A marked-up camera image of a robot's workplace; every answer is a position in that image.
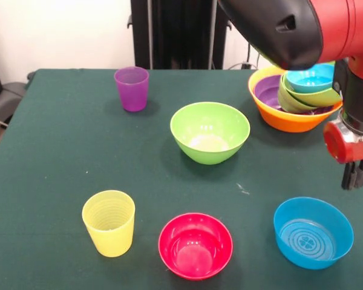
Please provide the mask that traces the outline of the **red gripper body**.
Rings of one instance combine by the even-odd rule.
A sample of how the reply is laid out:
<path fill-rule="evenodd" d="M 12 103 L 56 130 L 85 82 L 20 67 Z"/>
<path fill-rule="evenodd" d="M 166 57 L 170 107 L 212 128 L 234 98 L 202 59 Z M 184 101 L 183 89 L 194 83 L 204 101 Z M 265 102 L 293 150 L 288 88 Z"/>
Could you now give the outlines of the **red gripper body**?
<path fill-rule="evenodd" d="M 341 120 L 327 122 L 323 136 L 328 152 L 338 163 L 363 160 L 363 135 L 352 132 Z"/>

